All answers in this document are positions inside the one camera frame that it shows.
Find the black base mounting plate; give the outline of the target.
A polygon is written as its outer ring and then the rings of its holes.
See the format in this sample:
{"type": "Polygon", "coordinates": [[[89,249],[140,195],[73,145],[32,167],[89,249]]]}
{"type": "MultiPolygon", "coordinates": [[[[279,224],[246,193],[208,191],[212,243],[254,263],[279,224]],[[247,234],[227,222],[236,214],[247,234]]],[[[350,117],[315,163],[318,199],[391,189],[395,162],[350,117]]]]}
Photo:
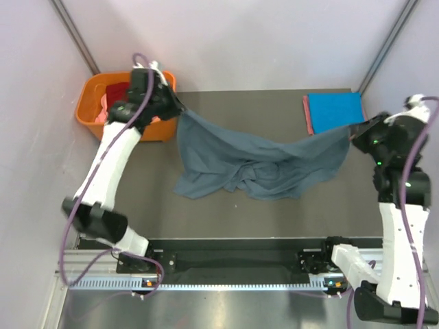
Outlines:
{"type": "Polygon", "coordinates": [[[162,274],[120,274],[143,279],[138,288],[169,290],[344,291],[373,281],[381,262],[377,238],[152,239],[146,258],[162,274]]]}

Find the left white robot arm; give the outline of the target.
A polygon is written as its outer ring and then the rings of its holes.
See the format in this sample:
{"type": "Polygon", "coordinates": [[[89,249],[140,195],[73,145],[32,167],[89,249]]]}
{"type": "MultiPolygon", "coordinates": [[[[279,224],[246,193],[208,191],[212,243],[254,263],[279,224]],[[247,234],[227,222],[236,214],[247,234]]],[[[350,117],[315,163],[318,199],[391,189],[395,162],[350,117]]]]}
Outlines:
{"type": "Polygon", "coordinates": [[[155,61],[135,65],[127,77],[125,95],[108,105],[100,125],[100,145],[91,168],[75,195],[64,199],[62,209],[77,232],[133,254],[132,264],[146,272],[154,267],[156,257],[147,250],[148,239],[129,226],[125,215],[115,212],[117,188],[137,144],[169,141],[183,107],[173,75],[163,73],[155,61]]]}

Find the grey-blue t shirt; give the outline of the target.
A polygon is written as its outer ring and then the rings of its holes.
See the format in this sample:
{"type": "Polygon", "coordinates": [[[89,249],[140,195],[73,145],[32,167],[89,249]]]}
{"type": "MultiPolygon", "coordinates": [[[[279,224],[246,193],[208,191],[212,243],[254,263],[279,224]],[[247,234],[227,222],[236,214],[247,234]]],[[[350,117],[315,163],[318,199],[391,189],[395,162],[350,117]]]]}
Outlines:
{"type": "Polygon", "coordinates": [[[224,189],[260,200],[299,198],[334,178],[349,151],[349,128],[339,127],[294,143],[277,143],[227,130],[195,112],[178,122],[183,172],[174,192],[199,199],[224,189]]]}

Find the aluminium frame rail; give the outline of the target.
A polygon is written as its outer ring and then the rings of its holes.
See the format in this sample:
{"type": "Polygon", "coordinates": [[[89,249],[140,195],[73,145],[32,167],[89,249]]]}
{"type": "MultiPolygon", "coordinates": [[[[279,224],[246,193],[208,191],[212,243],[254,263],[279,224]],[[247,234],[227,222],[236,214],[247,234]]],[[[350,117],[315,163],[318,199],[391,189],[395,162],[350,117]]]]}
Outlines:
{"type": "Polygon", "coordinates": [[[104,274],[162,274],[163,267],[151,258],[109,249],[70,249],[58,261],[67,276],[104,274]]]}

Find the pink t shirt in bin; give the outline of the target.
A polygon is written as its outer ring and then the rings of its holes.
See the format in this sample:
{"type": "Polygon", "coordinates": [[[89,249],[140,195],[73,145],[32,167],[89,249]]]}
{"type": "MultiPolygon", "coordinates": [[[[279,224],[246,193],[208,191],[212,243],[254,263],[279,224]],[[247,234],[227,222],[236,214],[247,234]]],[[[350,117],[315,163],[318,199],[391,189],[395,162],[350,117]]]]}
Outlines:
{"type": "Polygon", "coordinates": [[[136,117],[131,125],[145,127],[165,120],[163,116],[165,104],[157,96],[153,96],[144,107],[142,101],[116,101],[112,106],[108,106],[106,95],[102,99],[104,102],[95,120],[96,123],[119,122],[127,124],[133,117],[136,117]]]}

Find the right aluminium corner post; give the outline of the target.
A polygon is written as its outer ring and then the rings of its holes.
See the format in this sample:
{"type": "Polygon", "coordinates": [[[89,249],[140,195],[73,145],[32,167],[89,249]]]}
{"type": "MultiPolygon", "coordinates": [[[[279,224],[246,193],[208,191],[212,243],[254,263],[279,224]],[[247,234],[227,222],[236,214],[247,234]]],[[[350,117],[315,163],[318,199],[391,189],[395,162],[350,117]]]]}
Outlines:
{"type": "Polygon", "coordinates": [[[382,64],[385,62],[385,59],[391,52],[399,36],[402,34],[402,31],[411,16],[415,13],[419,3],[419,0],[407,0],[404,2],[401,11],[397,15],[395,22],[391,25],[389,32],[386,33],[382,45],[357,89],[357,92],[360,95],[363,95],[368,90],[369,85],[372,83],[382,64]]]}

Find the orange plastic bin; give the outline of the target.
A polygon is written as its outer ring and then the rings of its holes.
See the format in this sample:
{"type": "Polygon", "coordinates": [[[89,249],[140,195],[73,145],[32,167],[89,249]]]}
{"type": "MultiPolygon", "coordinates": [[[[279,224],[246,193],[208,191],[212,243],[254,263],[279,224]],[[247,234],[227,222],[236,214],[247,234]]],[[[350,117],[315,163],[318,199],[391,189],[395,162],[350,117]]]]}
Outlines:
{"type": "MultiPolygon", "coordinates": [[[[110,101],[106,92],[108,86],[123,83],[125,84],[123,91],[126,91],[129,82],[130,72],[120,71],[94,75],[85,83],[75,110],[75,116],[78,122],[87,127],[98,140],[102,139],[104,130],[104,122],[95,121],[103,109],[102,97],[106,95],[109,108],[113,102],[110,101]]],[[[177,119],[152,123],[146,127],[141,142],[167,142],[175,135],[176,126],[177,119]]]]}

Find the dark red t shirt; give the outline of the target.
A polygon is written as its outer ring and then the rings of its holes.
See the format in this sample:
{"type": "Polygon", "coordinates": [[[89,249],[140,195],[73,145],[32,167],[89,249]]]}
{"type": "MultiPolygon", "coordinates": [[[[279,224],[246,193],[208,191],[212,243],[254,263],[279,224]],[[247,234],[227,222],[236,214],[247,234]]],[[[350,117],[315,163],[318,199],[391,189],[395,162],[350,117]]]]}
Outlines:
{"type": "Polygon", "coordinates": [[[106,101],[108,106],[112,106],[116,101],[126,100],[126,91],[129,87],[128,82],[110,84],[106,87],[106,101]]]}

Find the folded bright blue t shirt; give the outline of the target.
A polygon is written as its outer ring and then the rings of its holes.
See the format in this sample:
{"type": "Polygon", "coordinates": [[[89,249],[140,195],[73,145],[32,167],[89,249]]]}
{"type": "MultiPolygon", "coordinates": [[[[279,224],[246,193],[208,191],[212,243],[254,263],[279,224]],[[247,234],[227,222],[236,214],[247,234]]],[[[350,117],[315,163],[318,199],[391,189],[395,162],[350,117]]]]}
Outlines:
{"type": "Polygon", "coordinates": [[[309,93],[314,134],[366,120],[359,93],[309,93]]]}

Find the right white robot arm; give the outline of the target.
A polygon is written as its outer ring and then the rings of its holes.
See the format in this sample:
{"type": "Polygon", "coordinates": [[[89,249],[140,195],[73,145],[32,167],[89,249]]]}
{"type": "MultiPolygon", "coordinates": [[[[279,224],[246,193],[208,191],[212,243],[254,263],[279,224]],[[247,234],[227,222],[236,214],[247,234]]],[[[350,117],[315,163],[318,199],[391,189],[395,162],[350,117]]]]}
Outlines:
{"type": "Polygon", "coordinates": [[[431,207],[431,181],[418,167],[427,120],[379,114],[353,128],[352,144],[375,162],[374,186],[383,223],[381,271],[375,272],[353,240],[331,236],[320,252],[298,254],[304,272],[340,271],[353,291],[362,321],[438,324],[423,282],[423,236],[431,207]]]}

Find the aluminium corner post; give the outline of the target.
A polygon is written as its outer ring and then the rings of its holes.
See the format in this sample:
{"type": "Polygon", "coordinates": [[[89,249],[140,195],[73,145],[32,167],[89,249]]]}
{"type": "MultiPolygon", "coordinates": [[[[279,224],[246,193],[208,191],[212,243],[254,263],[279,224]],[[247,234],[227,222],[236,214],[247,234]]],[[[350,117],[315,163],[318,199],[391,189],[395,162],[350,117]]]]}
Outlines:
{"type": "Polygon", "coordinates": [[[69,11],[67,10],[64,1],[62,0],[49,0],[51,6],[53,7],[55,13],[58,15],[60,21],[62,22],[64,28],[66,29],[68,35],[73,41],[76,49],[80,53],[84,63],[88,67],[89,71],[93,75],[100,73],[100,69],[93,58],[88,46],[86,45],[79,29],[77,28],[75,22],[73,21],[69,11]]]}
{"type": "Polygon", "coordinates": [[[389,32],[386,33],[382,45],[357,89],[357,92],[360,95],[363,95],[368,90],[369,85],[372,83],[382,64],[385,62],[385,59],[391,52],[399,36],[402,34],[402,31],[411,16],[415,13],[419,3],[419,0],[407,0],[404,2],[401,11],[397,15],[395,22],[391,25],[389,32]]]}

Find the folded pink t shirt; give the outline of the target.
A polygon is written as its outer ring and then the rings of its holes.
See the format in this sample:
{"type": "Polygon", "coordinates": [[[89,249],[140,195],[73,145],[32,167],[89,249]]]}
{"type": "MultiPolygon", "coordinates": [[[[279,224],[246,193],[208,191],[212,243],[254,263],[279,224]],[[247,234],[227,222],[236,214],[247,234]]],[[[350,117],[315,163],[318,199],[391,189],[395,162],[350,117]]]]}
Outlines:
{"type": "Polygon", "coordinates": [[[303,104],[304,113],[305,113],[307,132],[309,135],[314,135],[314,130],[312,127],[312,122],[311,122],[311,115],[310,115],[310,111],[309,111],[309,97],[307,95],[305,95],[302,98],[302,104],[303,104]]]}

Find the left aluminium corner post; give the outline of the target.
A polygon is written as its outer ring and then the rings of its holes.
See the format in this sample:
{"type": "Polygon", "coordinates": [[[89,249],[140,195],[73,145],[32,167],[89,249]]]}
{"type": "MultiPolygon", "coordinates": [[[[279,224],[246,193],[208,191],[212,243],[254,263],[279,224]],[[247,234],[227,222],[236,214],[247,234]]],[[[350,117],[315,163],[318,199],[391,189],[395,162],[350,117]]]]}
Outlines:
{"type": "Polygon", "coordinates": [[[88,67],[89,71],[93,75],[100,73],[100,69],[93,58],[88,46],[86,45],[79,29],[77,28],[75,22],[73,21],[69,11],[67,10],[64,1],[62,0],[49,0],[51,6],[53,7],[55,13],[58,15],[60,21],[62,22],[64,28],[66,29],[68,35],[73,41],[76,49],[80,53],[84,63],[88,67]]]}

